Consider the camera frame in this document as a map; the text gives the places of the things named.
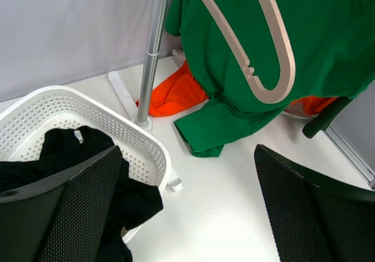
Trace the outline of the white perforated plastic basket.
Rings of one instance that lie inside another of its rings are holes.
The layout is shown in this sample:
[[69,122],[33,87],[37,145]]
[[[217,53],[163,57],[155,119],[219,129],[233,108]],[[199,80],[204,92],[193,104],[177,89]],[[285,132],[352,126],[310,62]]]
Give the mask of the white perforated plastic basket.
[[87,125],[105,133],[129,163],[129,177],[166,188],[171,158],[151,134],[99,102],[70,88],[38,89],[1,112],[1,160],[30,161],[40,156],[45,133]]

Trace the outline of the beige plastic hanger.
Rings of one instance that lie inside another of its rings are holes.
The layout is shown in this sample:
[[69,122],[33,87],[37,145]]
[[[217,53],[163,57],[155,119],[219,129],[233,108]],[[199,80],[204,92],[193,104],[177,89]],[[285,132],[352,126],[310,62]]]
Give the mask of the beige plastic hanger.
[[252,97],[277,104],[291,93],[296,63],[276,0],[201,0]]

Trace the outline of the black t shirt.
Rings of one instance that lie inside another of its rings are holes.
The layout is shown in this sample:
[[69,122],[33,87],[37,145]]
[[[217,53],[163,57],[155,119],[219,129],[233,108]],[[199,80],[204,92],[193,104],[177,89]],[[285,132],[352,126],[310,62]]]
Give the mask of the black t shirt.
[[[88,126],[76,130],[52,129],[45,134],[37,161],[1,162],[1,192],[71,168],[113,145],[111,137]],[[131,250],[123,242],[121,230],[136,228],[163,209],[157,186],[133,180],[128,174],[129,163],[123,159],[101,236],[97,261],[132,261]]]

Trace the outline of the dark green t shirt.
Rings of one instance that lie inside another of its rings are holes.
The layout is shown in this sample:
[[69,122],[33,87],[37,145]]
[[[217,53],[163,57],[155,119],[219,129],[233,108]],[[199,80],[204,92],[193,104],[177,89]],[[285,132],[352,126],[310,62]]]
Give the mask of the dark green t shirt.
[[312,121],[303,127],[303,134],[313,138],[319,131],[325,131],[336,116],[343,111],[353,100],[348,97],[318,98],[313,97],[307,109],[314,113]]

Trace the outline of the white metal clothes rack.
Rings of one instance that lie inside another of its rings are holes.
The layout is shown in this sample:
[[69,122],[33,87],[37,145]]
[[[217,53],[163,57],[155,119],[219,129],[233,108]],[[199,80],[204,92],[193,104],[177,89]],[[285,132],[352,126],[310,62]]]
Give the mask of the white metal clothes rack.
[[169,0],[152,0],[148,37],[142,69],[139,104],[136,104],[131,98],[129,91],[122,82],[118,72],[112,71],[107,75],[110,85],[121,102],[128,118],[147,132],[151,132],[153,129],[153,123],[148,114],[158,65],[168,1]]

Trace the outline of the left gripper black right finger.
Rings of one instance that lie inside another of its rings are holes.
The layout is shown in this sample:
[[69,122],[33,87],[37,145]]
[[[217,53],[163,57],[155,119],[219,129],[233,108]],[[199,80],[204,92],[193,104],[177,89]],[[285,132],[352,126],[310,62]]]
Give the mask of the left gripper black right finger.
[[281,261],[374,261],[374,192],[297,164],[265,145],[255,168]]

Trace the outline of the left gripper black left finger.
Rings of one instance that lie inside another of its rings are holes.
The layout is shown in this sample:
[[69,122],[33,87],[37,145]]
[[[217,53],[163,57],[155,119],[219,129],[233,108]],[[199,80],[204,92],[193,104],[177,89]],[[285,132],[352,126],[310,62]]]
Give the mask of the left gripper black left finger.
[[113,146],[1,193],[1,261],[95,261],[121,166]]

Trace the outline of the orange t shirt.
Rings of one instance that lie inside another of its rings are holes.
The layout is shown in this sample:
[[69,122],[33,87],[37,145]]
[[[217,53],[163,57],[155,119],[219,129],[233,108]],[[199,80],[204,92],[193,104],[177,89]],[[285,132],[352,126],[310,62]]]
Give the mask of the orange t shirt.
[[[152,91],[149,114],[153,117],[172,116],[207,99],[207,94],[193,78],[188,63],[183,62],[174,74]],[[336,97],[304,97],[293,101],[284,112],[296,118],[309,119],[320,114],[336,100]]]

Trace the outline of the aluminium mounting rail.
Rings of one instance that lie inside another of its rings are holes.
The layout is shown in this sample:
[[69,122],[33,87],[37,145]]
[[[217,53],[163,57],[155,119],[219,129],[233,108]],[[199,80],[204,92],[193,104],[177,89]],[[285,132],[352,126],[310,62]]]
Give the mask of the aluminium mounting rail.
[[325,130],[325,134],[364,179],[370,189],[374,190],[374,169],[371,168],[364,158],[356,151],[354,146],[334,125],[328,126]]

